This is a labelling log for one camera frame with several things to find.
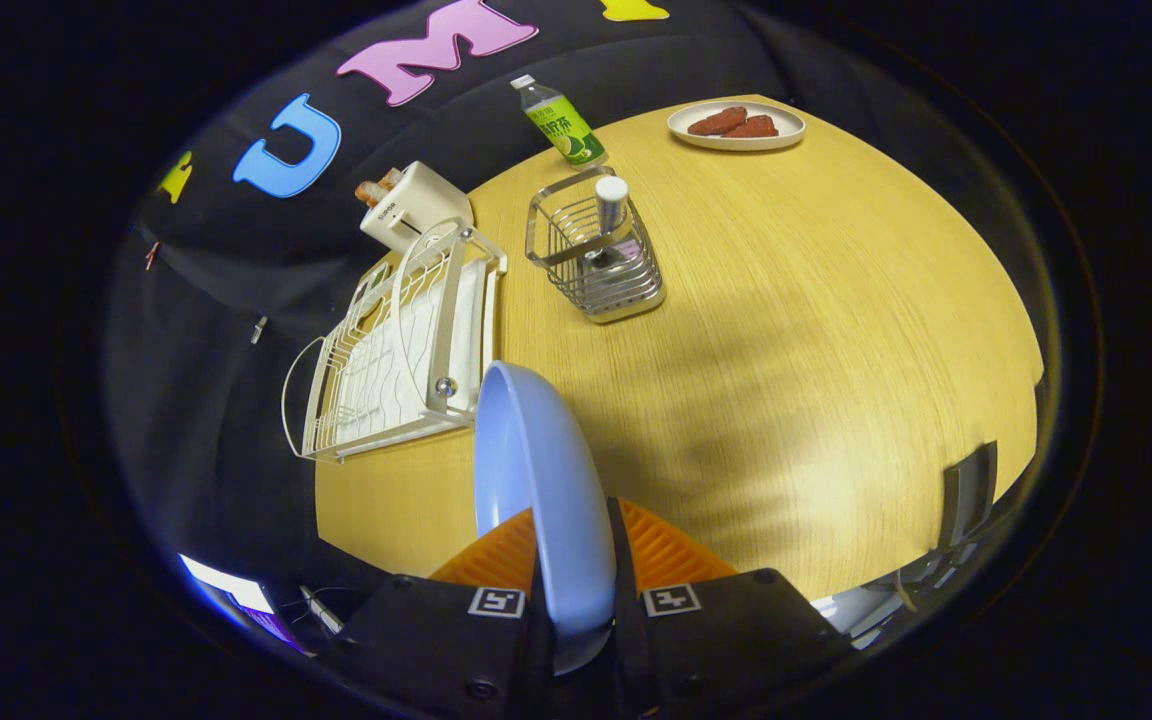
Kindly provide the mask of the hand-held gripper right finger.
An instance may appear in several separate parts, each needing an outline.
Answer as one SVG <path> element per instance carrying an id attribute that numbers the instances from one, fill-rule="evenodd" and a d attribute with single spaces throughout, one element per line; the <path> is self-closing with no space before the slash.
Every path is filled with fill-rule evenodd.
<path id="1" fill-rule="evenodd" d="M 737 571 L 611 498 L 611 666 L 623 719 L 771 719 L 849 666 L 849 638 L 780 571 Z"/>

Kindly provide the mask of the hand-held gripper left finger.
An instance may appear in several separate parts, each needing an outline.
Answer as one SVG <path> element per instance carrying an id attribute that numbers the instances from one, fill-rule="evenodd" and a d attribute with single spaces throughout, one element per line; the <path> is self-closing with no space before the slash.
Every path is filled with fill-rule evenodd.
<path id="1" fill-rule="evenodd" d="M 524 510 L 429 578 L 385 579 L 340 632 L 344 674 L 403 717 L 548 717 L 553 628 L 538 551 Z"/>

